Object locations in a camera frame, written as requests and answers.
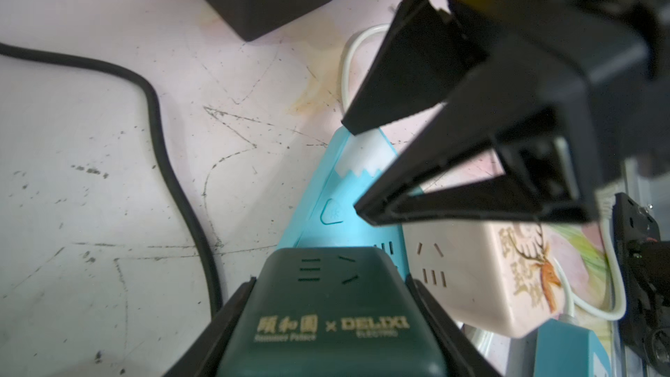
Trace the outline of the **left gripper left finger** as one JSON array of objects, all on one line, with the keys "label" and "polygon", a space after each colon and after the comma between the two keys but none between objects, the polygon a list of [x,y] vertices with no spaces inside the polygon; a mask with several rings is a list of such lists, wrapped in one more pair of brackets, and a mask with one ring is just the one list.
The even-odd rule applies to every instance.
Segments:
[{"label": "left gripper left finger", "polygon": [[165,377],[210,377],[216,375],[223,354],[244,308],[251,296],[256,278],[243,283],[215,315],[194,344]]}]

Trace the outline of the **dark green cube adapter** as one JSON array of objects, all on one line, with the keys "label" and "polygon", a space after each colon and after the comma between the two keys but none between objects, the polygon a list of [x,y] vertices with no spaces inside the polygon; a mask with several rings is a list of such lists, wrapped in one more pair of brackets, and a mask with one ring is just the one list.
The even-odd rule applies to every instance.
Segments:
[{"label": "dark green cube adapter", "polygon": [[445,376],[448,366],[389,256],[281,249],[254,284],[220,376]]}]

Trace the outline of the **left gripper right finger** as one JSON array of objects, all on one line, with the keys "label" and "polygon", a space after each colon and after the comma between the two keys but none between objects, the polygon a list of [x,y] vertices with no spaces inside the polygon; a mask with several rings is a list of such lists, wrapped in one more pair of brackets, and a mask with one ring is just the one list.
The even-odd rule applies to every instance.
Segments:
[{"label": "left gripper right finger", "polygon": [[501,377],[422,282],[407,276],[405,284],[440,346],[448,376]]}]

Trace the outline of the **blue white power strip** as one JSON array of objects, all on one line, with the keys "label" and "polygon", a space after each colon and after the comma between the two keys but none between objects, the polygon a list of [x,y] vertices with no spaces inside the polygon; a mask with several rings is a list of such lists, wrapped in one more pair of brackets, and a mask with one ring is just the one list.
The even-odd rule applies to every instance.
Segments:
[{"label": "blue white power strip", "polygon": [[533,375],[607,377],[612,365],[595,332],[551,319],[537,330]]}]

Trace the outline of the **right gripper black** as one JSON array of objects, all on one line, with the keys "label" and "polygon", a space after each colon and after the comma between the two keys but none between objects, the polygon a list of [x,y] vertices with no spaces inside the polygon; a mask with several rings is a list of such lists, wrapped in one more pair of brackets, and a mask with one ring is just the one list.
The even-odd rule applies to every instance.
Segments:
[{"label": "right gripper black", "polygon": [[[646,177],[669,169],[669,0],[402,0],[342,124],[354,134],[446,101],[509,36],[584,82],[605,178],[635,158]],[[469,33],[471,42],[462,28]]]}]

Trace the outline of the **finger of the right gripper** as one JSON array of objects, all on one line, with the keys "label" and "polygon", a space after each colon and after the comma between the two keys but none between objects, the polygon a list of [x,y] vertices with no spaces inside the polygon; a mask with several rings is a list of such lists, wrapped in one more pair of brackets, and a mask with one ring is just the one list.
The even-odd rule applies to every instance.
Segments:
[{"label": "finger of the right gripper", "polygon": [[356,202],[368,223],[591,223],[602,175],[585,85],[537,48],[469,70]]}]

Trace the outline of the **light blue triangular socket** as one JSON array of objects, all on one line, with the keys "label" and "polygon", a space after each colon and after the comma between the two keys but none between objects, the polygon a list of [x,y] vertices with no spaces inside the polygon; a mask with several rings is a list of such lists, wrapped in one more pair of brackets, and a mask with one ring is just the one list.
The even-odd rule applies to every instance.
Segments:
[{"label": "light blue triangular socket", "polygon": [[397,157],[380,129],[353,135],[345,127],[333,135],[291,221],[277,244],[285,248],[376,247],[402,278],[408,255],[399,224],[375,227],[354,205]]}]

